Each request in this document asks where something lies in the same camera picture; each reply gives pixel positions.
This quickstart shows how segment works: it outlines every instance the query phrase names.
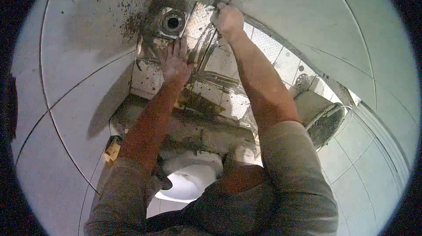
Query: bathroom wall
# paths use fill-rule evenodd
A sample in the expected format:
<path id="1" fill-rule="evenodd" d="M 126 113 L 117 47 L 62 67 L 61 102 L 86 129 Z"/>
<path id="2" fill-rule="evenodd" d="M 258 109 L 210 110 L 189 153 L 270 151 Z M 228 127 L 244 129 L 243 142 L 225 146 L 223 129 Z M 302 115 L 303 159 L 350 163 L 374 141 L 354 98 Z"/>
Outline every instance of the bathroom wall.
<path id="1" fill-rule="evenodd" d="M 383 228 L 401 194 L 385 148 L 354 112 L 317 152 L 338 207 L 338 236 L 373 236 Z"/>
<path id="2" fill-rule="evenodd" d="M 20 33 L 12 66 L 13 158 L 28 202 L 51 235 L 82 235 L 108 120 L 129 94 L 137 38 L 130 26 L 149 1 L 37 0 Z"/>
<path id="3" fill-rule="evenodd" d="M 231 0 L 348 87 L 390 131 L 410 169 L 419 134 L 419 83 L 389 0 Z"/>

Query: drain hole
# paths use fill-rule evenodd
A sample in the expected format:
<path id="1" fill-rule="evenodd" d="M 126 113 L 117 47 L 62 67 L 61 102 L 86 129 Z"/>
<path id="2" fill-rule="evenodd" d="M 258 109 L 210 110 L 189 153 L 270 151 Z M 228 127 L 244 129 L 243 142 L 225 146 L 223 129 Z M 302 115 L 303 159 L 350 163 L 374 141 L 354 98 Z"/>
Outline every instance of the drain hole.
<path id="1" fill-rule="evenodd" d="M 178 20 L 177 18 L 175 18 L 175 17 L 170 18 L 170 19 L 167 21 L 167 26 L 168 26 L 170 29 L 177 28 L 177 26 L 179 26 L 179 20 Z"/>

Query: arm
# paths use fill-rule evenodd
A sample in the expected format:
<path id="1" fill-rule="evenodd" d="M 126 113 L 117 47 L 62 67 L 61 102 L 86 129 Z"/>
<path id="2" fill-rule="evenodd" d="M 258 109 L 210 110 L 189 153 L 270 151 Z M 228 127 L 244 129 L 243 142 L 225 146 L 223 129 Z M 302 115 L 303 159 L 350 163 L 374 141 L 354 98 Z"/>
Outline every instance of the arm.
<path id="1" fill-rule="evenodd" d="M 267 232 L 331 235 L 338 226 L 333 194 L 324 180 L 309 135 L 279 75 L 243 31 L 243 15 L 220 3 L 213 19 L 229 42 L 258 126 L 263 161 L 278 192 L 279 207 Z"/>
<path id="2" fill-rule="evenodd" d="M 265 131 L 282 121 L 297 121 L 295 103 L 282 79 L 267 57 L 243 31 L 242 13 L 224 3 L 217 6 L 220 14 L 213 22 L 233 50 L 240 81 L 251 102 L 258 130 Z"/>
<path id="3" fill-rule="evenodd" d="M 169 43 L 167 55 L 159 52 L 164 83 L 146 105 L 144 112 L 129 130 L 119 157 L 128 157 L 142 165 L 149 173 L 155 167 L 158 151 L 168 132 L 168 119 L 174 103 L 189 79 L 193 65 L 187 65 L 186 39 Z"/>
<path id="4" fill-rule="evenodd" d="M 160 52 L 164 83 L 147 104 L 120 148 L 107 181 L 84 226 L 85 235 L 139 235 L 146 222 L 146 208 L 162 188 L 151 176 L 168 119 L 193 65 L 186 64 L 186 39 L 169 43 Z"/>

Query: gray shirt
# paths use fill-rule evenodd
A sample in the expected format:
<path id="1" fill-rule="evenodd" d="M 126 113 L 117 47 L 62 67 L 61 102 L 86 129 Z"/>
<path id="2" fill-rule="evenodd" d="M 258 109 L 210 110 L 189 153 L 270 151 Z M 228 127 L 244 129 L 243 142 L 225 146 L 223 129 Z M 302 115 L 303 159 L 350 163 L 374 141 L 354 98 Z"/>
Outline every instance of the gray shirt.
<path id="1" fill-rule="evenodd" d="M 335 235 L 337 206 L 305 128 L 278 123 L 261 133 L 260 146 L 266 182 L 222 195 L 216 181 L 184 209 L 200 222 L 146 235 Z M 142 165 L 118 158 L 85 235 L 143 235 L 146 208 L 161 186 Z"/>

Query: hand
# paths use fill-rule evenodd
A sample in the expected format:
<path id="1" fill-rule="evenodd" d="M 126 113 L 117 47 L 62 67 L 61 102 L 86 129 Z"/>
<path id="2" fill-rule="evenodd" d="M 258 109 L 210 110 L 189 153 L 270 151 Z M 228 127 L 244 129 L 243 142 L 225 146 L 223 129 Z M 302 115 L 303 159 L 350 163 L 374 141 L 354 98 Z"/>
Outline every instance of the hand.
<path id="1" fill-rule="evenodd" d="M 217 4 L 220 12 L 214 12 L 211 22 L 223 35 L 227 42 L 231 43 L 243 34 L 243 14 L 239 9 L 229 6 L 223 2 Z"/>
<path id="2" fill-rule="evenodd" d="M 177 38 L 169 42 L 167 52 L 158 50 L 158 58 L 161 62 L 162 75 L 165 82 L 176 82 L 180 86 L 186 84 L 194 64 L 187 64 L 187 42 L 186 38 Z"/>

